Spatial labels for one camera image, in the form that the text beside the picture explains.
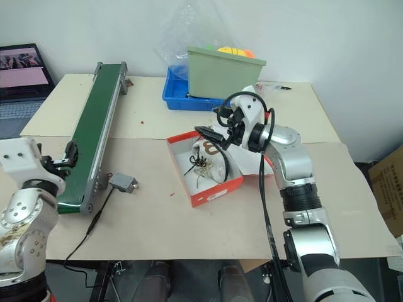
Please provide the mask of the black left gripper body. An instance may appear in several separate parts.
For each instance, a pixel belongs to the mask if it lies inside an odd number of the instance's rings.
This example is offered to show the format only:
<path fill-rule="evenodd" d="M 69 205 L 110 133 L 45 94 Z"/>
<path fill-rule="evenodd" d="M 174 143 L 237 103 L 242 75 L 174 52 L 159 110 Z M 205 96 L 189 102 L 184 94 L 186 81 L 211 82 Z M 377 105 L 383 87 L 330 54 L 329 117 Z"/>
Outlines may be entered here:
<path fill-rule="evenodd" d="M 72 159 L 70 158 L 53 160 L 51 156 L 46 155 L 42 156 L 40 162 L 47 172 L 60 178 L 67 178 L 71 175 Z"/>

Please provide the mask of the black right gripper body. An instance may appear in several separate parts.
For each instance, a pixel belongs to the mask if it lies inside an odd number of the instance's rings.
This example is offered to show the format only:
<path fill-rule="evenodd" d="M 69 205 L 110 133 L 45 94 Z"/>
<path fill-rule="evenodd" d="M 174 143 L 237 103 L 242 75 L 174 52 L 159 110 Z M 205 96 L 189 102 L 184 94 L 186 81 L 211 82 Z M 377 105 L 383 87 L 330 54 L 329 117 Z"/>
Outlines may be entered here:
<path fill-rule="evenodd" d="M 230 109 L 230 116 L 225 123 L 228 123 L 227 133 L 229 134 L 227 140 L 228 147 L 231 144 L 239 146 L 242 143 L 242 139 L 245 132 L 245 124 L 243 122 L 245 115 L 242 109 L 237 108 L 235 110 Z"/>

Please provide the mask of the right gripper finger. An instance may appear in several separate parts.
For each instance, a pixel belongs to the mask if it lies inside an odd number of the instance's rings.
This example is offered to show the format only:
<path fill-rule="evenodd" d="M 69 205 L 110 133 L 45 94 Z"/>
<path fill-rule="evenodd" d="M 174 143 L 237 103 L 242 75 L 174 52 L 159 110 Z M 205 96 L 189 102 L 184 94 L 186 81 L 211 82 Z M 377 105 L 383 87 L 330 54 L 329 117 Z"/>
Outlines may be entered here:
<path fill-rule="evenodd" d="M 228 123 L 225 123 L 230 116 L 230 107 L 228 106 L 220 106 L 216 107 L 212 110 L 217 115 L 217 121 L 220 126 L 228 127 Z"/>
<path fill-rule="evenodd" d="M 195 130 L 206 140 L 219 145 L 222 149 L 228 149 L 227 140 L 224 136 L 207 126 L 196 126 Z"/>

